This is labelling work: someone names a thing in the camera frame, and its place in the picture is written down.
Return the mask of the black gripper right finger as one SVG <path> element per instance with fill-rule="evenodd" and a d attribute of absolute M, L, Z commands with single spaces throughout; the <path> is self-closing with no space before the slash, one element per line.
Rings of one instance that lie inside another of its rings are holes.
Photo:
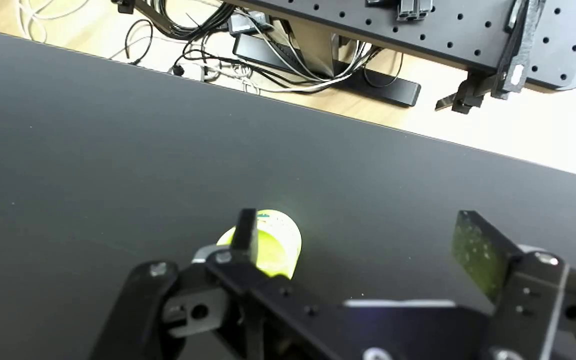
<path fill-rule="evenodd" d="M 481 214 L 460 210 L 454 224 L 452 257 L 477 291 L 495 302 L 512 263 L 521 257 L 521 251 Z"/>

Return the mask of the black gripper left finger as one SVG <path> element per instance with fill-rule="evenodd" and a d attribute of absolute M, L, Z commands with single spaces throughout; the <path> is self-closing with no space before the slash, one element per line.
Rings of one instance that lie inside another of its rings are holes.
<path fill-rule="evenodd" d="M 243 208 L 234 226 L 229 249 L 236 252 L 249 252 L 256 241 L 256 210 Z"/>

